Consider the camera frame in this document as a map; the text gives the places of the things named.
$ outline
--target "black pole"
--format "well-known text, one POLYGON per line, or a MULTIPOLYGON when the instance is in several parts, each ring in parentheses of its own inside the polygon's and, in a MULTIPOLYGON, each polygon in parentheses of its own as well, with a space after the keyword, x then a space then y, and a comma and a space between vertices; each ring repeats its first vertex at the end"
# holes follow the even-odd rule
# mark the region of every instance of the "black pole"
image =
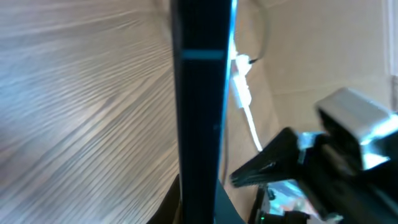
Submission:
POLYGON ((237 0, 173 0, 182 223, 214 222, 237 0))

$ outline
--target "silver metal part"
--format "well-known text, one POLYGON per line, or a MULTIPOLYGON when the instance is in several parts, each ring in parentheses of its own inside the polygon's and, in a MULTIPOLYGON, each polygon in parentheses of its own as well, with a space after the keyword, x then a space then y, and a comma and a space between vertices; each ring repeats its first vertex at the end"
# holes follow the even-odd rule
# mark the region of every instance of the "silver metal part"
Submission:
POLYGON ((319 134, 322 134, 323 132, 304 132, 304 133, 297 133, 298 137, 298 149, 300 150, 300 154, 298 155, 298 163, 303 164, 304 159, 305 159, 305 153, 307 151, 307 148, 310 148, 313 146, 313 143, 315 141, 316 136, 319 134))
POLYGON ((348 88, 320 100, 316 107, 357 140, 364 170, 390 159, 374 141, 398 130, 398 116, 392 111, 348 88))

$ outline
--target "white cable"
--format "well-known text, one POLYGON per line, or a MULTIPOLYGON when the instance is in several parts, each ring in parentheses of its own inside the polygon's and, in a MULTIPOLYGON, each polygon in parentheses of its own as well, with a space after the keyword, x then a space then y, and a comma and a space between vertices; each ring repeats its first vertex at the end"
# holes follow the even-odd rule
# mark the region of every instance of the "white cable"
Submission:
POLYGON ((249 105, 251 103, 251 95, 246 82, 246 75, 252 66, 249 63, 250 57, 247 55, 238 55, 236 47, 233 45, 231 49, 231 58, 234 60, 234 63, 232 64, 231 83, 235 102, 238 108, 243 108, 254 144, 256 145, 257 150, 261 152, 262 146, 256 132, 253 116, 250 111, 249 105))
POLYGON ((253 138, 254 144, 256 145, 257 150, 259 152, 261 152, 262 151, 262 146, 261 146, 260 139, 259 139, 259 137, 257 135, 257 132, 256 132, 256 127, 254 125, 254 120, 253 120, 253 117, 251 115, 250 107, 249 106, 244 106, 243 110, 244 110, 244 113, 245 113, 245 115, 246 115, 246 117, 248 119, 248 125, 249 125, 250 133, 251 133, 251 136, 253 138))

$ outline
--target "black cable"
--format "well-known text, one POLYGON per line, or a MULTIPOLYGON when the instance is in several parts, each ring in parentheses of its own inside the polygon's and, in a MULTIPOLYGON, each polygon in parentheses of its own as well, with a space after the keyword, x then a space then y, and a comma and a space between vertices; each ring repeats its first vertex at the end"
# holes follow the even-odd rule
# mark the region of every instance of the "black cable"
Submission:
POLYGON ((262 59, 267 52, 269 37, 271 33, 271 23, 269 21, 267 8, 259 0, 251 0, 251 2, 258 7, 260 11, 261 21, 264 23, 260 52, 257 58, 249 61, 250 64, 253 64, 254 62, 257 62, 258 60, 262 59))

